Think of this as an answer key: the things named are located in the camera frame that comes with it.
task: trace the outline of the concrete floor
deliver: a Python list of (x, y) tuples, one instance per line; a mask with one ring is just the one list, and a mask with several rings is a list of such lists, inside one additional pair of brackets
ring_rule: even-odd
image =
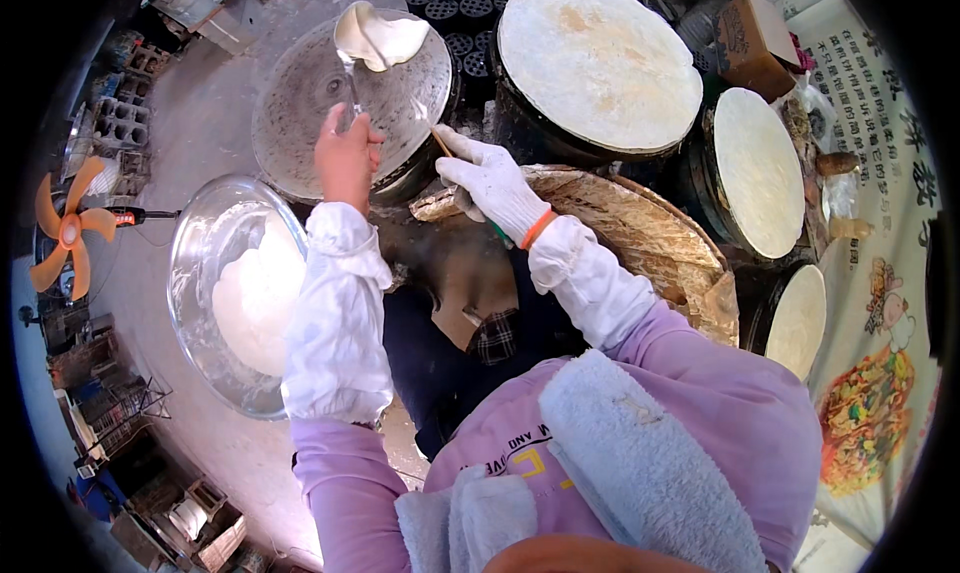
[[(266, 0), (265, 32), (244, 55), (231, 58), (209, 42), (195, 40), (182, 60), (172, 60), (150, 97), (153, 178), (137, 205), (177, 210), (212, 178), (227, 173), (257, 176), (250, 133), (258, 91), (283, 51), (354, 1)], [(404, 8), (403, 0), (367, 1)], [(444, 330), (461, 346), (473, 331), (459, 313), (467, 296), (479, 295), (481, 313), (509, 305), (513, 299), (509, 267), (502, 266), (505, 257), (497, 254), (496, 246), (491, 251), (487, 228), (474, 225), (462, 235), (453, 230), (456, 242), (437, 240), (446, 246), (442, 251), (448, 260), (458, 263), (456, 269), (482, 271), (500, 263), (501, 273), (488, 275), (480, 289), (475, 283), (479, 273), (470, 277), (455, 269), (438, 272), (441, 291), (461, 296), (459, 301), (445, 300), (438, 314), (438, 320), (445, 321)], [(319, 570), (321, 547), (290, 471), (293, 445), (288, 423), (254, 421), (223, 406), (178, 347), (165, 297), (167, 244), (173, 229), (170, 222), (152, 221), (119, 232), (112, 244), (91, 239), (91, 315), (113, 313), (124, 348), (139, 372), (156, 375), (173, 389), (167, 401), (172, 420), (155, 423), (162, 443), (189, 459), (246, 513), (250, 539), (287, 555), (285, 562)], [(419, 245), (417, 238), (431, 232), (413, 225), (407, 242)], [(465, 242), (463, 237), (475, 241)], [(413, 425), (397, 404), (385, 415), (384, 433), (391, 463), (403, 472), (409, 486), (419, 486), (427, 462), (418, 456)]]

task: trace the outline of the crepe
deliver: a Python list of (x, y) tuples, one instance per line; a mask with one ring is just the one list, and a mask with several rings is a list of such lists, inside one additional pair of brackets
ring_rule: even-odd
[(510, 81), (537, 110), (608, 149), (672, 147), (700, 108), (693, 56), (637, 0), (510, 0), (497, 41)]
[(827, 325), (824, 276), (813, 265), (801, 267), (780, 296), (767, 337), (765, 356), (790, 369), (802, 381), (820, 349)]
[(713, 133), (733, 220), (759, 254), (783, 256), (804, 226), (804, 178), (784, 124), (759, 94), (734, 87), (717, 101)]

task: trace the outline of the person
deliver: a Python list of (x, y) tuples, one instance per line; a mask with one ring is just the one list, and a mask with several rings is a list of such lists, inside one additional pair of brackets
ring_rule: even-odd
[[(450, 564), (460, 557), (462, 535), (471, 550), (482, 548), (469, 536), (490, 526), (485, 514), (462, 506), (464, 487), (474, 483), (485, 498), (497, 494), (497, 512), (510, 512), (495, 528), (523, 519), (525, 500), (534, 518), (515, 535), (493, 529), (509, 541), (472, 560), (479, 565), (471, 570), (702, 571), (720, 561), (711, 560), (715, 555), (729, 555), (730, 546), (749, 552), (751, 543), (764, 570), (789, 570), (810, 525), (821, 447), (799, 379), (693, 330), (578, 219), (553, 213), (504, 148), (438, 125), (460, 157), (439, 158), (439, 175), (464, 187), (525, 250), (526, 259), (511, 256), (514, 271), (528, 270), (533, 293), (555, 300), (537, 302), (518, 278), (519, 311), (539, 312), (526, 325), (532, 338), (524, 338), (522, 324), (516, 354), (496, 373), (464, 365), (466, 355), (430, 322), (427, 297), (404, 288), (384, 296), (392, 276), (367, 222), (383, 137), (368, 115), (338, 134), (343, 110), (342, 104), (331, 110), (317, 142), (324, 202), (306, 222), (307, 272), (287, 331), (281, 388), (296, 448), (294, 474), (316, 520), (324, 569), (432, 570), (424, 563), (436, 555), (422, 553), (417, 536), (432, 529), (432, 519), (443, 519), (430, 531), (443, 536), (439, 550), (450, 553), (440, 568), (465, 570)], [(543, 327), (555, 308), (595, 349), (572, 360), (580, 348), (551, 356), (557, 345)], [(375, 429), (394, 389), (418, 428), (417, 444), (432, 459), (423, 493), (407, 492)], [(610, 391), (626, 397), (590, 402)], [(565, 401), (579, 410), (564, 411)], [(634, 411), (639, 423), (623, 433), (624, 412)], [(588, 436), (595, 441), (575, 437), (613, 428), (619, 431)], [(669, 441), (637, 444), (646, 433), (667, 433)], [(604, 476), (619, 477), (597, 481)], [(421, 506), (416, 500), (430, 496), (445, 496), (441, 513), (411, 519), (411, 508)], [(629, 511), (619, 512), (619, 503)], [(741, 515), (747, 531), (738, 528)], [(651, 529), (670, 517), (678, 524)], [(633, 529), (657, 540), (624, 540)], [(714, 535), (726, 537), (720, 541), (726, 545), (714, 545)], [(661, 549), (638, 549), (644, 543)], [(705, 555), (700, 566), (693, 563), (697, 555)]]

